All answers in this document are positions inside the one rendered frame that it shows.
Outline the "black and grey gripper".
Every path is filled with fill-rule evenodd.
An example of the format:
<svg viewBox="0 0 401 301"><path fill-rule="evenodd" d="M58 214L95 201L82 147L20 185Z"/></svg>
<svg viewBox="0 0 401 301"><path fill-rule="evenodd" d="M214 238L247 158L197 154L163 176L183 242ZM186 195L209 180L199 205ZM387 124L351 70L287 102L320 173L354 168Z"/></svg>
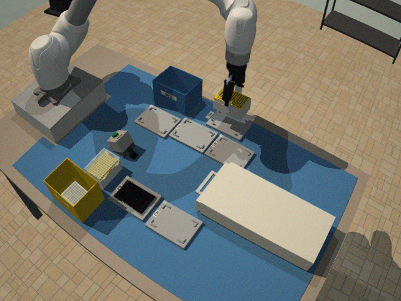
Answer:
<svg viewBox="0 0 401 301"><path fill-rule="evenodd" d="M236 85L235 91L238 93L242 93L242 88L244 88L243 83L245 83L247 64L244 66L235 66L227 62L226 68L229 71L229 77L227 80L224 80L222 100L224 101L223 111L229 113L234 86Z"/></svg>

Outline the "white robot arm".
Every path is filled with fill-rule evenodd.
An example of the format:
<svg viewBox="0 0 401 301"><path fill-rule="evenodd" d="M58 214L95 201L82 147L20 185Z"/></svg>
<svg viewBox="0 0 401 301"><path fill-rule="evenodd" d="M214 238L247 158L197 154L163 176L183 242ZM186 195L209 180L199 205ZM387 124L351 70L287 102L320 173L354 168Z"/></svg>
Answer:
<svg viewBox="0 0 401 301"><path fill-rule="evenodd" d="M36 38L29 47L29 64L39 87L33 93L36 101L53 105L81 82L69 74L71 56L82 44L90 25L88 16L97 0L72 0L61 13L50 34ZM225 42L228 63L249 63L256 34L257 9L252 0L208 0L226 20Z"/></svg>

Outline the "blue bench mat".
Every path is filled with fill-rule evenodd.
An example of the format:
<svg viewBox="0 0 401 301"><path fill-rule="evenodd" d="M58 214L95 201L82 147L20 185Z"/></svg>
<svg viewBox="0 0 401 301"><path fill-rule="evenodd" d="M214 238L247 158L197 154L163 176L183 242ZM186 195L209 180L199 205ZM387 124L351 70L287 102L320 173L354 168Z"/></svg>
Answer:
<svg viewBox="0 0 401 301"><path fill-rule="evenodd" d="M182 115L154 100L154 78L128 64L104 83L111 97L57 146L42 136L12 166L99 242L183 301L299 301L358 178L258 124L253 123L241 141L207 126L206 116L217 110L204 98ZM246 170L336 217L308 271L195 209L199 197L195 191L211 171L218 173L223 165L205 156L206 151L201 154L169 135L163 139L135 124L150 105L217 132L214 141L222 134L251 149L255 154ZM133 151L139 155L135 160L130 153L122 158L109 149L107 140L118 130L131 135ZM84 170L103 148L120 158L122 170L101 188L105 200L82 223L52 197L43 180L66 158ZM144 221L108 200L126 176L162 196ZM203 221L185 249L145 226L164 200Z"/></svg>

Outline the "blue open-top bin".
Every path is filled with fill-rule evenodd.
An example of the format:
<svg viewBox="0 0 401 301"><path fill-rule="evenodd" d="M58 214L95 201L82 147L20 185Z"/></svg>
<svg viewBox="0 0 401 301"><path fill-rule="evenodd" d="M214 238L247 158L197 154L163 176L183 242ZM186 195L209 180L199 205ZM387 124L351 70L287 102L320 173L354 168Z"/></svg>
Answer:
<svg viewBox="0 0 401 301"><path fill-rule="evenodd" d="M169 66L152 80L154 100L187 115L202 100L202 79Z"/></svg>

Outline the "yellow open-top bin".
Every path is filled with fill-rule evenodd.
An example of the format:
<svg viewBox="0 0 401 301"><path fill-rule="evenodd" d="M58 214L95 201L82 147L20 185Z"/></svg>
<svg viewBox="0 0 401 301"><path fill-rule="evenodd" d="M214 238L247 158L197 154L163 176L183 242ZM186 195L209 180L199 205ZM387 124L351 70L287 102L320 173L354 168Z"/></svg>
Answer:
<svg viewBox="0 0 401 301"><path fill-rule="evenodd" d="M43 181L52 197L82 223L105 200L98 181L68 158ZM61 193L74 181L85 188L87 193L73 206Z"/></svg>

